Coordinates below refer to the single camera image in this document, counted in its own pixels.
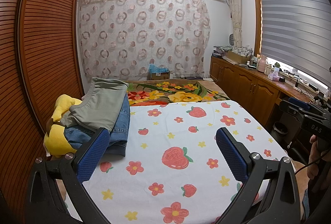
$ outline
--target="louvered wardrobe door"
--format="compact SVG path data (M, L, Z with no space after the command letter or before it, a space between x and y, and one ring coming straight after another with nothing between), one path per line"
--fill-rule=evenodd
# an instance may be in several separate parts
M57 97L83 95L76 53L77 0L23 0L22 67L31 102L44 127Z
M0 190L12 215L22 223L30 169L45 150L17 68L18 5L19 0L0 0ZM0 213L0 223L5 223L3 218Z

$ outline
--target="grey shirt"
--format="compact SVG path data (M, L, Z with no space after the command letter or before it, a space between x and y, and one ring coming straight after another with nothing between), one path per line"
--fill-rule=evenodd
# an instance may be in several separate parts
M101 127L112 131L127 88L128 84L120 80L93 77L83 102L70 106L60 124L65 127L80 125L94 132Z

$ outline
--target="cardboard box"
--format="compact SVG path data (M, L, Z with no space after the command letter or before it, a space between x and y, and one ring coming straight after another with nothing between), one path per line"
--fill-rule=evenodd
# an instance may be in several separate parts
M170 73L169 72L155 72L155 73L148 73L148 80L165 80L169 79Z
M235 61L235 62L238 62L239 64L246 64L250 59L251 57L243 57L243 56L240 56L236 53L233 53L232 51L228 51L228 53L226 54L226 56Z

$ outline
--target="trash can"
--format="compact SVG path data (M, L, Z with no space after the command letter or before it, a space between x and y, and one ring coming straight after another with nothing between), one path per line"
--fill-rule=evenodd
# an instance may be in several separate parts
M270 135L275 139L277 143L280 144L280 142L284 139L287 133L287 127L283 123L276 121L272 127Z

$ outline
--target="beige curtain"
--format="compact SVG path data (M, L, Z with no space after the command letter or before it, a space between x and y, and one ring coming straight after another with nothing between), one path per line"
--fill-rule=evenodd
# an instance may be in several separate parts
M204 0L80 0L78 38L87 78L138 80L149 64L202 76L210 20Z
M241 46L241 0L230 0L233 23L233 46Z

